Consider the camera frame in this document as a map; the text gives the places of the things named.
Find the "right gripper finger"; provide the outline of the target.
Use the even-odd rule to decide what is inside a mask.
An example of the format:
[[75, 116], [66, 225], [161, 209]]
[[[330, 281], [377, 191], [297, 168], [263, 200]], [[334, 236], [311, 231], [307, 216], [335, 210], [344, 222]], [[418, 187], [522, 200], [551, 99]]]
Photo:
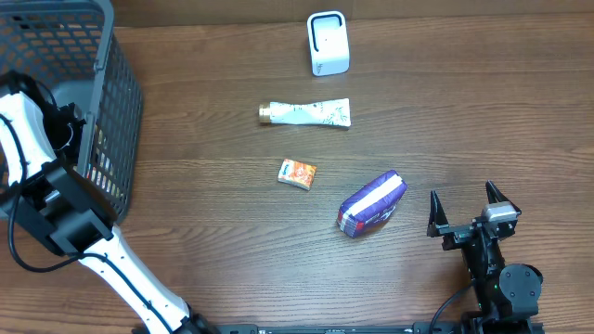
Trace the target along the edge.
[[487, 180], [485, 182], [485, 191], [487, 195], [488, 202], [490, 204], [500, 203], [500, 202], [508, 202], [509, 205], [516, 211], [518, 215], [522, 214], [522, 210], [515, 205], [510, 199], [508, 199], [495, 185], [495, 183], [491, 180]]
[[427, 226], [428, 237], [440, 237], [449, 228], [446, 213], [435, 190], [430, 194], [430, 214]]

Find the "red purple pantyliner pack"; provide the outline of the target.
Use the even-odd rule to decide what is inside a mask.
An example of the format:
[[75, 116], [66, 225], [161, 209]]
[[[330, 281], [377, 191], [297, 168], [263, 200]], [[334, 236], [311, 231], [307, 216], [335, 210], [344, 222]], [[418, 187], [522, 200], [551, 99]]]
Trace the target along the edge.
[[340, 206], [337, 226], [350, 238], [386, 222], [407, 191], [407, 183], [395, 170], [381, 174], [346, 199]]

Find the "small orange tissue pack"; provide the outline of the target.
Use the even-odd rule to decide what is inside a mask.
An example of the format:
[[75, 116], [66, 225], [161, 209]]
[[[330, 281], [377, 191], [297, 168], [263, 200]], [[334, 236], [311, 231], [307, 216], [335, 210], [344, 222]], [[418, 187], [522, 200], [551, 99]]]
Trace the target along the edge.
[[313, 184], [315, 174], [315, 165], [285, 159], [278, 172], [278, 181], [309, 190]]

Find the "white Pantene tube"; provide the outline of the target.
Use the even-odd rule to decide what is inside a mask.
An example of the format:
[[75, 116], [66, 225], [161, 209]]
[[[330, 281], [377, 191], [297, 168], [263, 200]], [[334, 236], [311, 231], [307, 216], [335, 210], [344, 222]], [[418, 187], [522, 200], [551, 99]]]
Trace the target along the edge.
[[351, 126], [350, 100], [334, 99], [311, 104], [269, 102], [258, 110], [261, 123], [287, 125]]

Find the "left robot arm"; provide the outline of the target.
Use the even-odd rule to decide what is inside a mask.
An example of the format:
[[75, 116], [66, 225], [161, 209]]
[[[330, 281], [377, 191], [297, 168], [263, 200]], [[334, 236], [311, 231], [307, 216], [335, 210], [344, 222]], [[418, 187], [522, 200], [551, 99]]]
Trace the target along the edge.
[[1, 76], [1, 147], [8, 165], [8, 189], [1, 209], [8, 217], [8, 249], [27, 271], [40, 267], [18, 254], [20, 225], [62, 262], [94, 271], [136, 312], [143, 333], [214, 333], [216, 327], [167, 289], [144, 265], [115, 224], [106, 197], [73, 170], [85, 121], [75, 104], [59, 106], [52, 92], [17, 71]]

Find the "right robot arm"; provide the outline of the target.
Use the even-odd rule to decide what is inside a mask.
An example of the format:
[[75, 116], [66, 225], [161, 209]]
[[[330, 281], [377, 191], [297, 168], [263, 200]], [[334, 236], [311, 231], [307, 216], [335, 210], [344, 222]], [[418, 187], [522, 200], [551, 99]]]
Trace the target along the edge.
[[[442, 238], [445, 251], [460, 250], [470, 274], [469, 285], [446, 300], [435, 312], [425, 333], [538, 334], [545, 331], [532, 318], [538, 314], [538, 300], [544, 281], [542, 273], [524, 263], [505, 263], [499, 242], [515, 234], [521, 209], [496, 185], [485, 183], [488, 203], [467, 225], [452, 226], [438, 198], [431, 192], [427, 236]], [[472, 289], [477, 311], [467, 312], [457, 323], [439, 320], [452, 302]]]

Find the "white barcode scanner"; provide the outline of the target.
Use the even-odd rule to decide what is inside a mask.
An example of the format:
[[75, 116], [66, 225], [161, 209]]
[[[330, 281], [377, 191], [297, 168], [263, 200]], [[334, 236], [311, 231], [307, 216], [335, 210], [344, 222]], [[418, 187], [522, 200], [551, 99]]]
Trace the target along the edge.
[[350, 48], [346, 19], [342, 12], [331, 10], [312, 14], [307, 22], [312, 73], [329, 76], [350, 68]]

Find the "colourful snack bag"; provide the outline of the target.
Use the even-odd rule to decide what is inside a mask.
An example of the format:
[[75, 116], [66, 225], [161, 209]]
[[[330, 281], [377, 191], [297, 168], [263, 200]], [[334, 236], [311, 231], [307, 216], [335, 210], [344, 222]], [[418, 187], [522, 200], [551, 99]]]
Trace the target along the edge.
[[107, 194], [119, 199], [122, 191], [117, 183], [116, 168], [106, 151], [108, 138], [97, 125], [95, 131], [92, 160], [88, 163], [89, 171], [85, 177]]

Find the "grey plastic mesh basket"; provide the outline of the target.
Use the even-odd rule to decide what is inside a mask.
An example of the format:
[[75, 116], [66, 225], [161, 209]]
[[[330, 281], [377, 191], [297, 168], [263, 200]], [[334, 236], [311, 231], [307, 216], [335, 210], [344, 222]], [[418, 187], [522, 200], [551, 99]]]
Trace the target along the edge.
[[44, 84], [60, 106], [73, 103], [84, 119], [76, 163], [86, 176], [95, 126], [107, 136], [122, 196], [100, 189], [119, 217], [129, 208], [140, 137], [143, 94], [114, 29], [107, 0], [4, 1], [1, 4], [1, 71], [25, 73]]

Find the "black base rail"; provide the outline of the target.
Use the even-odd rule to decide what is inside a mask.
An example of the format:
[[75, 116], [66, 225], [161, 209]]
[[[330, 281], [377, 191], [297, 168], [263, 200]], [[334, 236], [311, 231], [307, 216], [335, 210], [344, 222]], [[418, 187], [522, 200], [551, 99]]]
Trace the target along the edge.
[[469, 326], [459, 322], [437, 322], [430, 330], [429, 322], [415, 322], [398, 326], [292, 326], [259, 327], [256, 325], [218, 325], [220, 334], [545, 334], [542, 324], [530, 321], [519, 323], [483, 323]]

